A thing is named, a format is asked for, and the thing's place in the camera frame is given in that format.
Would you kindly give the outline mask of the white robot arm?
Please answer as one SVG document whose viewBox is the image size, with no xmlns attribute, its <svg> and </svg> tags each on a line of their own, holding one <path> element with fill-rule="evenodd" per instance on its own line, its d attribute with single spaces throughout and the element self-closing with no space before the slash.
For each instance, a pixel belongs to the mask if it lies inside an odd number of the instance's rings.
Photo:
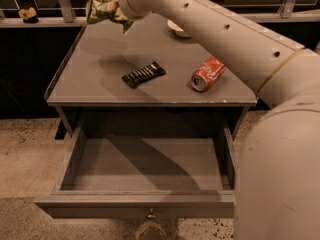
<svg viewBox="0 0 320 240">
<path fill-rule="evenodd" d="M 234 239 L 320 240 L 320 56 L 208 0 L 119 5 L 172 20 L 270 108 L 238 157 Z"/>
</svg>

